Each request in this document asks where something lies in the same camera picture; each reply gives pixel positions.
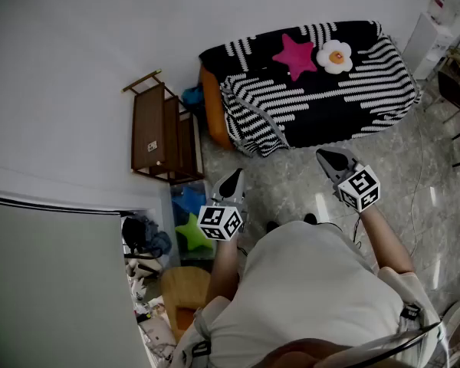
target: pink star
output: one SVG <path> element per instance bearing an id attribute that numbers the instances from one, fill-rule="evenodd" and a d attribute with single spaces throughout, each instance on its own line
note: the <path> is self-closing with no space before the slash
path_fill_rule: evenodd
<path id="1" fill-rule="evenodd" d="M 312 49 L 313 42 L 297 44 L 288 34 L 283 34 L 283 51 L 274 55 L 273 60 L 286 64 L 290 70 L 291 80 L 295 82 L 303 71 L 317 70 L 311 59 Z"/>

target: white flower pillow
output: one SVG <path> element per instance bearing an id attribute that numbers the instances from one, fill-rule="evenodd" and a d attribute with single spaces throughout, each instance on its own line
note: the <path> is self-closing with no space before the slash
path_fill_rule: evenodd
<path id="1" fill-rule="evenodd" d="M 317 53 L 317 63 L 329 74 L 340 74 L 353 68 L 351 47 L 346 42 L 330 40 Z"/>

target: wooden stool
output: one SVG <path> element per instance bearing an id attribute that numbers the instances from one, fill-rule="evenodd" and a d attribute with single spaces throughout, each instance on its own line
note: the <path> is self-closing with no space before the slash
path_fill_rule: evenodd
<path id="1" fill-rule="evenodd" d="M 198 267 L 175 267 L 162 276 L 162 297 L 176 341 L 192 323 L 192 315 L 205 306 L 210 275 Z"/>

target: green star pillow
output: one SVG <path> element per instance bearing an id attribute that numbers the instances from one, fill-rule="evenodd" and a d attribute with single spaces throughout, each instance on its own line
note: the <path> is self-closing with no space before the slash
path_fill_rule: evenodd
<path id="1" fill-rule="evenodd" d="M 187 249 L 192 251 L 199 246 L 213 248 L 211 240 L 208 240 L 205 235 L 199 230 L 198 217 L 189 213 L 189 220 L 185 225 L 176 226 L 176 231 L 184 235 L 187 239 Z"/>

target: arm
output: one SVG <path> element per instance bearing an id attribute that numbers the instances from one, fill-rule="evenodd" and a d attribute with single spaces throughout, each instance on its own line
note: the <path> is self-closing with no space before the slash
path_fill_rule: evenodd
<path id="1" fill-rule="evenodd" d="M 390 267 L 397 274 L 414 272 L 411 257 L 379 209 L 372 205 L 360 214 L 380 268 Z"/>
<path id="2" fill-rule="evenodd" d="M 230 241 L 219 241 L 213 263 L 212 276 L 206 293 L 206 305 L 215 297 L 233 300 L 238 286 L 237 237 Z"/>

